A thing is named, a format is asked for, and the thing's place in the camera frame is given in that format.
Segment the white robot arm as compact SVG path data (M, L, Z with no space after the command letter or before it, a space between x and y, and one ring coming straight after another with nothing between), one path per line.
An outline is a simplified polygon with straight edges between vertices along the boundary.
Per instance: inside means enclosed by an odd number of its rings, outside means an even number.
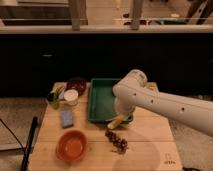
M117 114L129 116L141 107L213 137L213 102L150 90L141 70L133 69L118 81L113 94Z

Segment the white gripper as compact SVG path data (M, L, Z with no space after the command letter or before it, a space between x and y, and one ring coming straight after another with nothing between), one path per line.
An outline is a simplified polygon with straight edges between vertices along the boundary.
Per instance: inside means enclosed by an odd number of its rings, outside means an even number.
M114 108L115 108L115 112L117 114L120 114L117 116L117 120L119 124L121 124L122 122L125 122L129 118L129 115L132 115L133 112L135 111L135 106L131 104L127 104L126 102L118 98L115 98Z

